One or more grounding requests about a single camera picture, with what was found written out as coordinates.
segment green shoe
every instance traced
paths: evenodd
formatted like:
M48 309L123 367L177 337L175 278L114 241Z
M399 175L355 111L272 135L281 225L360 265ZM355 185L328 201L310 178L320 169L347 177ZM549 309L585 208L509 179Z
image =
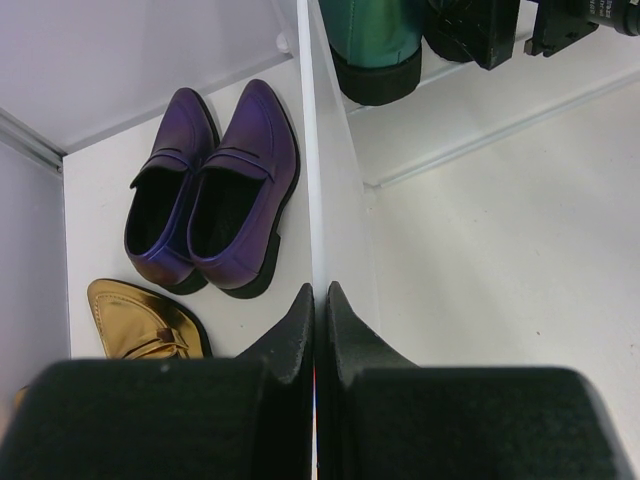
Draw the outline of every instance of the green shoe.
M320 0L340 89L384 105L420 81L424 0Z

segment white divider panel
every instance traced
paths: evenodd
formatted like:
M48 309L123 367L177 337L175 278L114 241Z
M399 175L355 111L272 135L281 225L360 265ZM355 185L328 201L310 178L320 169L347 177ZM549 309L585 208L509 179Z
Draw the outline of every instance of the white divider panel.
M514 57L495 70L468 64L439 75L442 67L425 61L424 86L390 105L348 116L366 183L384 185L415 168L455 158L510 126L579 104L640 71L636 38L602 27L551 58L530 57L522 53L528 35L520 25Z
M207 329L214 355L236 355L251 345L278 320L298 290L311 281L309 204L302 119L300 72L291 59L265 70L265 80L281 99L301 152L298 187L280 224L280 254L273 282L260 297L231 298L213 285L193 295L172 296L146 282L124 251L124 227L133 199L129 183L149 156L161 117L119 133L65 158L65 209L69 276L69 321L73 357L104 356L87 302L86 290L97 278L114 278L150 288L191 309ZM225 131L240 93L253 77L205 97Z
M558 365L640 471L640 84L378 190L382 334L423 365Z
M0 143L0 439L19 389L69 356L62 180Z
M356 313L377 330L373 252L362 178L320 8L316 0L308 7L301 2L309 21L301 22L300 55L304 98L310 102L305 106L305 128L316 145L314 149L308 144L314 291L322 302L329 284L339 281ZM303 32L306 26L309 31Z

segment white panel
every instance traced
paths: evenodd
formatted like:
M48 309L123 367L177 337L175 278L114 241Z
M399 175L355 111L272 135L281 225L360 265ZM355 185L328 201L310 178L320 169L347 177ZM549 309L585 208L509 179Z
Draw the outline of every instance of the white panel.
M13 397L69 356L62 180L0 144L0 436Z
M639 96L629 86L383 188L373 214L391 345L425 365L577 369L636 470Z
M309 44L303 45L301 27L300 60L302 68L307 68L303 70L303 81L308 80L304 84L305 101L315 100L305 117L307 135L317 134L317 139L308 142L312 241L322 240L312 243L314 290L317 299L322 300L329 283L339 281L354 310L377 330L373 251L362 179L320 8L316 1L309 2L309 8Z
M207 285L196 294L172 296L146 282L124 251L124 226L133 199L129 183L148 158L161 117L96 143L64 162L65 218L69 281L69 322L73 357L101 357L87 286L97 278L114 278L171 296L193 311L207 329L214 355L234 356L280 320L298 290L311 281L309 203L302 129L300 74L291 59L257 77L276 91L289 113L302 154L298 187L284 210L282 238L273 282L260 297L238 300ZM221 132L250 78L206 97Z
M281 60L280 28L262 0L3 0L0 106L75 150L181 86L211 91Z
M408 97L349 115L365 182L378 185L501 129L640 71L640 41L600 28L551 58L522 53L491 72L475 64L425 61Z

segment purple shoe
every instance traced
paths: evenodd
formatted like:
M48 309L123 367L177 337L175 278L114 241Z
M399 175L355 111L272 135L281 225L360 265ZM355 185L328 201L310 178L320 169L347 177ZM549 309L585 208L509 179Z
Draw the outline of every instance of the purple shoe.
M269 287L280 247L278 223L299 176L287 116L269 85L252 80L202 167L187 232L191 259L223 292L254 298Z
M196 174L218 143L202 97L181 88L162 118L151 157L131 183L136 194L124 234L127 255L140 275L176 295L207 284L189 257L186 231Z

